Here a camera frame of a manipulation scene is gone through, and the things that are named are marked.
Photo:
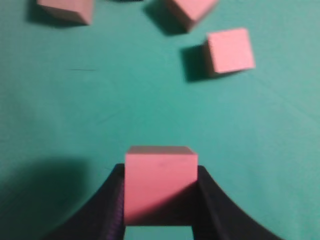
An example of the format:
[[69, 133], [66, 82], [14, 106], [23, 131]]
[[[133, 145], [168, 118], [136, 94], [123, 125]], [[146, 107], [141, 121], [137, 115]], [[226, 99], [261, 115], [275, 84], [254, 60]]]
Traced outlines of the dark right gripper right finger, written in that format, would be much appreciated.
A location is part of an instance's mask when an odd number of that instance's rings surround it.
[[281, 239], [235, 204], [204, 166], [197, 171], [197, 213], [191, 227], [195, 240]]

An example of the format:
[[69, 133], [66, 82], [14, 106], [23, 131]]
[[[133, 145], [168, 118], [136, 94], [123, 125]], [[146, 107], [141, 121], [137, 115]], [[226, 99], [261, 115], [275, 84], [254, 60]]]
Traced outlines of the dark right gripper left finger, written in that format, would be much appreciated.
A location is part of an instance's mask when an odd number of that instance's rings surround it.
[[52, 230], [46, 240], [123, 240], [124, 172], [118, 163], [102, 186], [66, 222]]

